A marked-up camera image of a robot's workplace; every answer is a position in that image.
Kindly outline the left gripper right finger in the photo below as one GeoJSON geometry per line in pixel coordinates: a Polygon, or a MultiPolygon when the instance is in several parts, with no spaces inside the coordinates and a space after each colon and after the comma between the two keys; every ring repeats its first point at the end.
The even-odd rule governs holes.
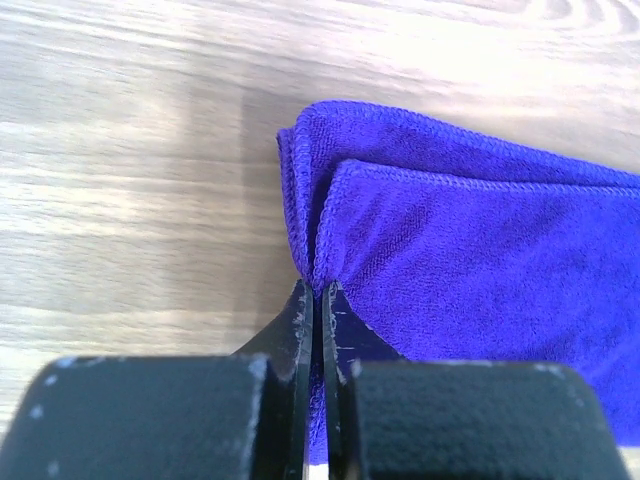
{"type": "Polygon", "coordinates": [[[411,362],[322,296],[333,479],[625,479],[599,401],[548,362],[411,362]]]}

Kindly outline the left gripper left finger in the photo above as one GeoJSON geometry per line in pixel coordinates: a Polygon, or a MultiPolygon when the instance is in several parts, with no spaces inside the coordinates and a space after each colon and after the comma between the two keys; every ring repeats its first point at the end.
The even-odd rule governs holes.
{"type": "Polygon", "coordinates": [[[63,357],[27,389],[5,479],[304,479],[313,294],[228,356],[63,357]]]}

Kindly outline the purple towel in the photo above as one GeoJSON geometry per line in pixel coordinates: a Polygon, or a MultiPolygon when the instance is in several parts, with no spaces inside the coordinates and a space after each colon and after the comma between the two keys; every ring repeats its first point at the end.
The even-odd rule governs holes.
{"type": "Polygon", "coordinates": [[[277,137],[301,277],[414,361],[549,361],[639,443],[639,178],[352,101],[277,137]]]}

